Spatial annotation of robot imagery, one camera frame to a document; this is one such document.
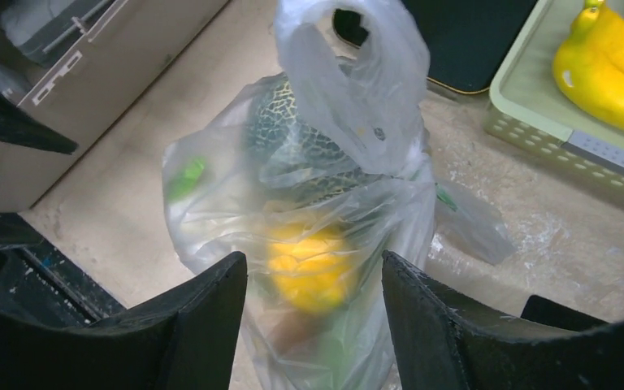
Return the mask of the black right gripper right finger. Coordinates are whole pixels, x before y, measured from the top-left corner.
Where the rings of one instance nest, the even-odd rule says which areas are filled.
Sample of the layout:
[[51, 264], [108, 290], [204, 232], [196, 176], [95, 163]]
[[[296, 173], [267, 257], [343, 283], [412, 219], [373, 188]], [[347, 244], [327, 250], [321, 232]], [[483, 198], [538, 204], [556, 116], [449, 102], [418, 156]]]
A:
[[382, 254], [383, 299], [405, 389], [624, 389], [624, 319], [586, 331], [525, 320]]

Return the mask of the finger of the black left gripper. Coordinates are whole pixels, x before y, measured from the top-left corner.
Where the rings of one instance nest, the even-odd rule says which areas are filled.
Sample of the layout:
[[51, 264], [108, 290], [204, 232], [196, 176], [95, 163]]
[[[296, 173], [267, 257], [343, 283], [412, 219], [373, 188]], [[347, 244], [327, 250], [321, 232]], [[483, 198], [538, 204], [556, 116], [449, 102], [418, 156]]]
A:
[[0, 141], [35, 150], [73, 154], [79, 144], [35, 120], [0, 93]]

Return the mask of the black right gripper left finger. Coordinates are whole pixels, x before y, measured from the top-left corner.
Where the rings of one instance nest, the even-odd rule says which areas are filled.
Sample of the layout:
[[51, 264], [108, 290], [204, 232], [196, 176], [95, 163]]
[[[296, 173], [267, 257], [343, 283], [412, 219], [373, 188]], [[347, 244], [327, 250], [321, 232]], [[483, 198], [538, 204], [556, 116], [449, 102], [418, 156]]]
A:
[[247, 283], [246, 256], [234, 251], [88, 326], [0, 310], [0, 389], [226, 389]]

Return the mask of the black fabric tote bag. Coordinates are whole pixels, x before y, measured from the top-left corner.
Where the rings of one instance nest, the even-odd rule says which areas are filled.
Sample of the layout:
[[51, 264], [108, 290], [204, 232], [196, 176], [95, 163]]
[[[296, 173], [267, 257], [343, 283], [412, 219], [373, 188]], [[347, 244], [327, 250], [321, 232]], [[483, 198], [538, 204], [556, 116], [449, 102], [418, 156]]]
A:
[[593, 317], [539, 295], [528, 297], [520, 317], [535, 323], [573, 332], [584, 332], [594, 327], [608, 324], [603, 319]]

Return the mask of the clear plastic grocery bag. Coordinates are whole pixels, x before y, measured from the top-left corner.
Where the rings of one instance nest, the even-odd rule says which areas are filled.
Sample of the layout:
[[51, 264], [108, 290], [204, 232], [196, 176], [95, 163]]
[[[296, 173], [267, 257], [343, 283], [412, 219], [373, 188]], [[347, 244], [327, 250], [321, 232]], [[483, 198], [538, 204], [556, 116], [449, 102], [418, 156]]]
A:
[[496, 265], [498, 209], [434, 171], [430, 54], [400, 1], [280, 1], [280, 70], [162, 156], [164, 215], [201, 274], [246, 257], [241, 331], [265, 389], [379, 389], [395, 362], [382, 255], [422, 267], [436, 230]]

